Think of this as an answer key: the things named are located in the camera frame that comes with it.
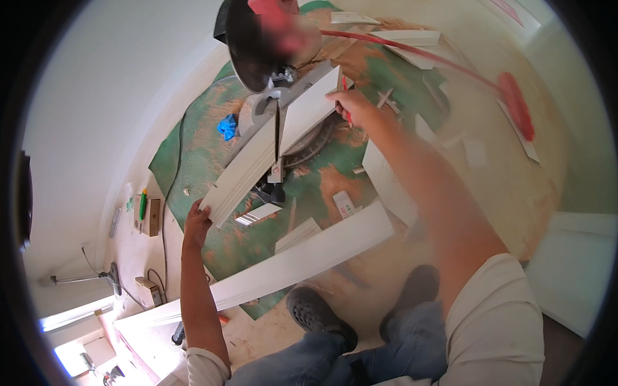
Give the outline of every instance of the shoe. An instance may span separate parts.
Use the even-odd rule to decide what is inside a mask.
[[[331,332],[345,338],[346,353],[353,351],[358,335],[351,325],[335,315],[330,306],[314,290],[296,287],[287,296],[287,310],[292,319],[306,332]]]
[[[385,343],[389,343],[386,326],[399,311],[412,309],[420,303],[434,301],[438,296],[440,287],[440,275],[438,269],[429,264],[418,266],[412,270],[408,279],[405,281],[404,289],[395,306],[386,314],[380,323],[380,337]]]

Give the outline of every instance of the cardboard box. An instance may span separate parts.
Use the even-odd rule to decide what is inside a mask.
[[[140,201],[142,195],[133,197],[133,228],[140,230]],[[152,237],[159,234],[159,212],[161,200],[159,198],[146,198],[146,215],[142,224],[142,233]]]
[[[138,284],[137,291],[142,306],[146,309],[151,309],[163,303],[158,285],[146,279],[144,276],[136,277],[135,281]]]

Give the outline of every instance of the person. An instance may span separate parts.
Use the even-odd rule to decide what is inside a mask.
[[[316,292],[287,296],[306,334],[231,375],[226,344],[200,251],[210,226],[198,200],[185,223],[180,307],[190,385],[538,385],[543,319],[523,269],[450,164],[408,136],[359,91],[326,96],[350,112],[420,208],[436,266],[420,266],[379,327],[384,345],[350,355],[357,334]]]

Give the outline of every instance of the miter saw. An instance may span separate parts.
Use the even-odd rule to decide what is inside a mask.
[[[284,169],[317,154],[339,120],[338,116],[327,118],[285,154],[279,154],[288,105],[332,69],[330,61],[324,61],[298,79],[296,66],[311,60],[321,47],[318,27],[298,14],[297,0],[226,0],[213,34],[227,44],[234,72],[254,94],[246,102],[251,110],[244,118],[248,122],[239,122],[240,139],[223,166],[229,165],[268,120],[276,119],[276,163],[252,189],[265,203],[285,201],[281,187]]]

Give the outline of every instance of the forearm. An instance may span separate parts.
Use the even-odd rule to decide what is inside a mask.
[[[204,265],[201,248],[183,243],[180,257],[180,313],[188,347],[204,348],[229,368],[227,347]]]
[[[507,252],[478,203],[452,166],[430,145],[404,133],[381,111],[363,128],[418,205],[434,241],[448,311],[468,279],[491,256]]]

